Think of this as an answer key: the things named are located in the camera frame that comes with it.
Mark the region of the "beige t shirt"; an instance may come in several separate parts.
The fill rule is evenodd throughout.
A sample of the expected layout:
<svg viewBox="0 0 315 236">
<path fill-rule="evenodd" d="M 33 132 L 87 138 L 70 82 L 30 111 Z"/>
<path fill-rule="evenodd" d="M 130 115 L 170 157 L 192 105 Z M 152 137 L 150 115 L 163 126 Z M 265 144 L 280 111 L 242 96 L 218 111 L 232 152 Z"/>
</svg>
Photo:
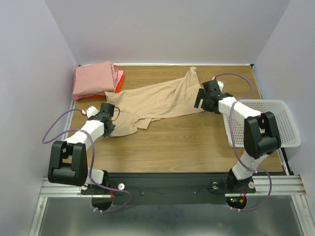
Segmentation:
<svg viewBox="0 0 315 236">
<path fill-rule="evenodd" d="M 110 136 L 130 135 L 138 129 L 146 130 L 156 120 L 202 112 L 194 107 L 200 88 L 197 68 L 191 67 L 179 79 L 119 93 L 107 92 L 107 102 L 120 109 L 119 114 L 114 114 L 115 128 Z"/>
</svg>

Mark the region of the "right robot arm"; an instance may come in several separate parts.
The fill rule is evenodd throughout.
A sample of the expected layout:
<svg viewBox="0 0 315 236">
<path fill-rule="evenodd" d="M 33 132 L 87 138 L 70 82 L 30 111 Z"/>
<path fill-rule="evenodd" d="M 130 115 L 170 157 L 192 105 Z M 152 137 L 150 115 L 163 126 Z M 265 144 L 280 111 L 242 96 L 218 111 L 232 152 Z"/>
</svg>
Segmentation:
<svg viewBox="0 0 315 236">
<path fill-rule="evenodd" d="M 258 171 L 260 163 L 281 147 L 281 138 L 275 115 L 260 112 L 237 101 L 229 93 L 222 93 L 219 82 L 211 80 L 199 89 L 195 108 L 226 115 L 229 121 L 237 121 L 243 128 L 244 153 L 237 156 L 237 164 L 230 169 L 226 180 L 229 191 L 237 192 L 250 181 Z"/>
</svg>

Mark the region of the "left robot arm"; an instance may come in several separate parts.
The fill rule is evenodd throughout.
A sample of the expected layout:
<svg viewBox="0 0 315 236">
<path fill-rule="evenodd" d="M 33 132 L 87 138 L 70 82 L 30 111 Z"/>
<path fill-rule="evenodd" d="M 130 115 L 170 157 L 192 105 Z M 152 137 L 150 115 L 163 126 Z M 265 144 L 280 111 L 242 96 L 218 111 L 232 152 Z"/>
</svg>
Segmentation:
<svg viewBox="0 0 315 236">
<path fill-rule="evenodd" d="M 83 127 L 73 130 L 74 134 L 63 141 L 52 140 L 48 168 L 50 183 L 79 187 L 92 185 L 99 194 L 109 190 L 110 182 L 105 171 L 88 167 L 87 150 L 92 148 L 95 154 L 94 142 L 100 137 L 109 137 L 114 131 L 114 110 L 115 106 L 109 103 L 102 103 L 99 110 L 94 106 L 81 110 L 81 114 L 87 117 Z"/>
</svg>

